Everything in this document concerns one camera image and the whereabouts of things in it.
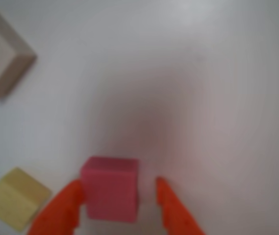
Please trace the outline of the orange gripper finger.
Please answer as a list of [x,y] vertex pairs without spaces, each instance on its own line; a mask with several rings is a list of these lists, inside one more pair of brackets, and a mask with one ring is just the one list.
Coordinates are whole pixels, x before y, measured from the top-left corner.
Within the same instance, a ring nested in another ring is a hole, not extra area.
[[37,215],[28,235],[73,235],[79,225],[79,211],[83,205],[80,180],[65,186]]
[[156,200],[162,210],[163,227],[169,235],[205,235],[181,203],[166,179],[156,179]]

